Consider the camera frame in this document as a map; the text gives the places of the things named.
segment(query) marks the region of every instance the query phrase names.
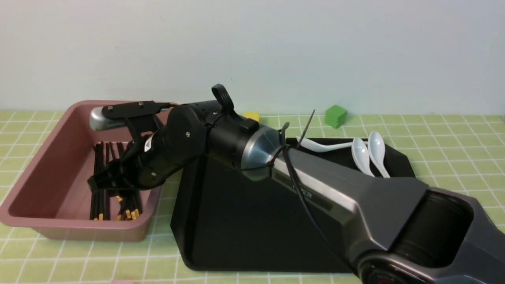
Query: table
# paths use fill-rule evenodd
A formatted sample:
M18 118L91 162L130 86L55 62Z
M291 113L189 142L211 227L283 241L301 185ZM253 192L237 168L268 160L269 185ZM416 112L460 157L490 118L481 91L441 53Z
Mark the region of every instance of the table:
M62 112L0 111L0 200L28 165ZM301 135L308 115L264 115L261 123L288 137ZM406 154L416 176L434 186L476 197L505 231L505 123L500 116L349 115L334 129L316 115L310 137L367 137L377 130ZM305 273L206 273L181 260L169 223L177 183L164 188L149 235L139 243L47 240L29 228L0 224L0 282L352 284L352 275Z

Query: black chopstick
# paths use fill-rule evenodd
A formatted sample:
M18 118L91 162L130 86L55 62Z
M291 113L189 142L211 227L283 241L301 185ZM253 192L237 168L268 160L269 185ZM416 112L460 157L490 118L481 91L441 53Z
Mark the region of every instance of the black chopstick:
M140 191L135 191L135 200L137 202L137 214L140 216L140 214L142 214L142 199L140 198Z
M110 148L111 148L112 161L117 160L118 157L116 156L116 151L114 151L114 144L111 142L111 143L109 143L109 145L110 145ZM118 196L118 194L119 193L118 193L117 190L110 190L109 191L109 197L116 197L116 196Z
M120 158L123 155L123 153L125 152L125 147L124 147L123 143L121 143L121 142L117 142L116 146L118 148L118 155ZM120 220L123 220L123 212L125 212L126 200L124 200L124 196L121 191L117 191L116 199L118 200L118 203L120 205L118 216L117 216L117 220L120 221Z
M100 142L100 152L98 153L98 156L99 156L99 161L98 161L98 165L99 165L99 170L98 172L101 172L103 171L103 169L105 168L105 165L104 165L104 146L106 146L105 148L107 148L107 145L104 145L104 142ZM97 193L98 195L98 220L99 221L102 221L104 219L104 193L103 191L102 192L98 192Z
M94 149L95 153L95 159L94 159L94 166L93 166L93 174L97 174L101 170L101 160L102 160L102 149L103 149L103 144L96 144ZM89 210L89 219L90 220L98 220L99 216L99 192L92 192L91 193L91 206Z
M125 213L126 213L126 219L127 220L133 220L132 216L131 216L131 198L124 198L125 199Z
M110 143L107 143L105 145L105 167L109 164L110 162L110 152L112 150L112 147L110 146ZM108 190L103 190L102 192L102 204L103 204L103 215L104 215L104 220L110 220L111 219L111 211L110 211L110 198L109 198L109 191Z
M131 218L133 220L138 218L138 209L137 209L137 195L135 192L132 193L130 196L130 212L131 212Z

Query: green cube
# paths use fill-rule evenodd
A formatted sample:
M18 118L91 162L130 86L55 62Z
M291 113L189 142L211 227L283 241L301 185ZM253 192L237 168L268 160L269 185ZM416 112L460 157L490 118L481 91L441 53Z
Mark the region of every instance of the green cube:
M344 124L345 118L347 116L347 110L334 105L326 111L324 116L324 123L333 128L339 128Z

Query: white plastic spoon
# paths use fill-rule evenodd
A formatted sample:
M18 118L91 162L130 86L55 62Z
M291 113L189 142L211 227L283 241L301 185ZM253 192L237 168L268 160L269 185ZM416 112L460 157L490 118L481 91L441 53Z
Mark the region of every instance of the white plastic spoon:
M390 177L386 167L384 167L384 155L386 153L384 139L382 139L382 136L377 131L372 131L368 137L368 141L370 160L372 160L372 163L374 163L382 177Z
M352 159L360 171L369 176L375 176L370 169L370 156L365 142L361 138L354 138L351 146Z
M296 140L299 142L300 141L300 136L296 137ZM312 152L316 153L324 153L324 152L329 152L333 150L338 150L338 149L343 149L347 147L352 146L352 142L347 142L347 143L340 143L340 144L333 144L333 145L323 145L319 144L317 142L314 142L310 139L303 138L303 140L300 143L300 146L302 146L305 149L309 149Z

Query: pink object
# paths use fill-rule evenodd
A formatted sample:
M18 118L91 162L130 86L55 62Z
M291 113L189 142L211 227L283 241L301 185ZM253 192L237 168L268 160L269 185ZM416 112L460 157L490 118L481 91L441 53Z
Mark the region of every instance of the pink object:
M89 220L94 151L99 141L128 142L126 128L95 132L89 114L95 107L125 101L83 101L72 105L42 144L0 207L7 226L29 227L48 239L137 242L145 238L161 187L141 191L143 214L116 221L119 204L111 198L111 220ZM169 111L158 117L166 122Z

